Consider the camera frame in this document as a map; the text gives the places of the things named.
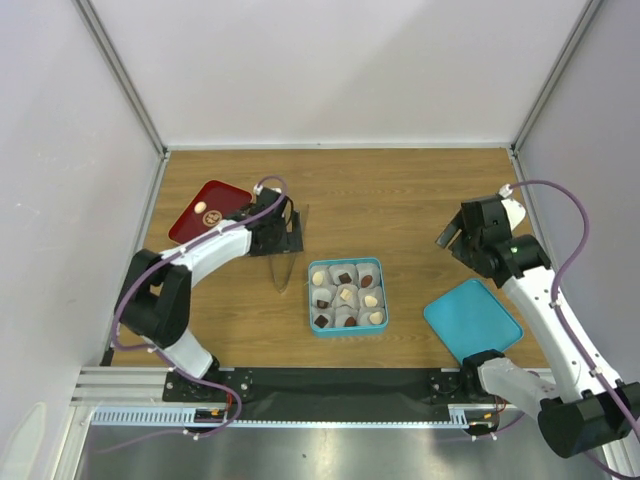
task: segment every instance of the blue tray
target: blue tray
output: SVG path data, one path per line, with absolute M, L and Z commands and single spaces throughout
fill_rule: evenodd
M 454 357 L 505 351 L 524 335 L 522 327 L 480 280 L 467 280 L 424 309 L 424 318 Z
M 311 313 L 311 269 L 317 265 L 343 265 L 345 263 L 351 263 L 357 265 L 358 263 L 373 263 L 380 269 L 380 287 L 382 287 L 382 296 L 384 297 L 384 315 L 385 321 L 380 325 L 367 325 L 366 327 L 334 327 L 334 328 L 318 328 L 313 323 L 313 315 Z M 309 325 L 313 334 L 320 338 L 334 338 L 334 337 L 354 337 L 359 335 L 375 335 L 382 333 L 389 325 L 389 304 L 387 303 L 387 290 L 384 287 L 384 276 L 382 275 L 382 265 L 380 260 L 375 257 L 362 257 L 362 258 L 343 258 L 338 260 L 317 260 L 309 264 L 309 270 L 307 271 L 309 277 Z

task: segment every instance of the chocolate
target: chocolate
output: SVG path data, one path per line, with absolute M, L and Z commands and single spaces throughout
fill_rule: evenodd
M 382 323 L 382 312 L 375 312 L 369 315 L 369 321 L 374 325 L 380 325 Z
M 375 307 L 378 304 L 378 299 L 372 295 L 364 297 L 364 304 L 367 307 Z
M 324 328 L 329 323 L 329 320 L 327 320 L 327 317 L 325 317 L 324 315 L 320 315 L 318 318 L 316 318 L 316 321 L 313 323 L 315 323 L 316 326 L 319 328 Z
M 373 283 L 373 277 L 371 275 L 365 275 L 364 277 L 362 277 L 362 281 L 360 282 L 360 285 L 362 285 L 362 288 L 368 288 L 369 285 L 371 285 Z

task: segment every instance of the dark chocolate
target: dark chocolate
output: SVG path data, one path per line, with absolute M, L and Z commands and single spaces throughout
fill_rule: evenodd
M 319 328 L 324 328 L 329 323 L 329 320 L 327 320 L 327 317 L 325 317 L 324 315 L 320 315 L 313 323 L 315 323 Z
M 371 275 L 365 275 L 364 277 L 362 277 L 362 281 L 360 282 L 360 285 L 362 285 L 362 288 L 367 288 L 372 283 L 373 283 L 373 277 Z

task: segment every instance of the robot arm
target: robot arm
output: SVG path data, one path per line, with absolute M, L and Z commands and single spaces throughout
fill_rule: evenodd
M 499 395 L 537 419 L 552 450 L 567 458 L 624 438 L 631 429 L 596 374 L 617 386 L 635 417 L 640 413 L 640 384 L 622 382 L 560 295 L 569 326 L 598 360 L 596 371 L 590 371 L 556 316 L 551 299 L 555 272 L 549 258 L 533 236 L 511 233 L 523 218 L 522 205 L 499 194 L 464 202 L 436 243 L 449 245 L 456 259 L 504 289 L 527 320 L 557 382 L 516 367 L 500 352 L 486 351 L 464 360 L 465 389 L 470 395 Z
M 251 221 L 252 217 L 276 203 L 281 195 L 266 187 L 257 187 L 255 193 L 256 203 L 214 227 L 217 235 L 210 230 L 184 245 L 160 253 L 141 250 L 131 260 L 118 303 L 144 272 L 158 262 L 173 258 L 137 289 L 126 304 L 120 323 L 192 377 L 216 381 L 220 364 L 188 328 L 191 289 L 234 258 L 302 250 L 299 213 L 292 208 L 289 219 L 285 219 L 289 198 L 280 201 L 270 214 Z M 162 288 L 156 293 L 152 286 Z

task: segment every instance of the wooden surface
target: wooden surface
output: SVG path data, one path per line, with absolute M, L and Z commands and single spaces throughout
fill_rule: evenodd
M 286 179 L 297 206 L 310 206 L 305 251 L 282 295 L 266 258 L 236 259 L 203 280 L 193 290 L 190 323 L 200 342 L 227 366 L 457 366 L 422 311 L 474 274 L 434 240 L 461 201 L 514 181 L 505 150 L 175 152 L 147 248 L 173 246 L 167 232 L 205 182 L 217 179 L 250 190 L 273 173 Z M 389 327 L 377 336 L 316 338 L 309 328 L 307 266 L 361 256 L 382 262 Z M 516 317 L 525 336 L 509 356 L 521 366 L 546 366 L 533 335 Z M 123 341 L 137 339 L 125 334 Z M 144 352 L 119 352 L 114 363 L 158 361 Z

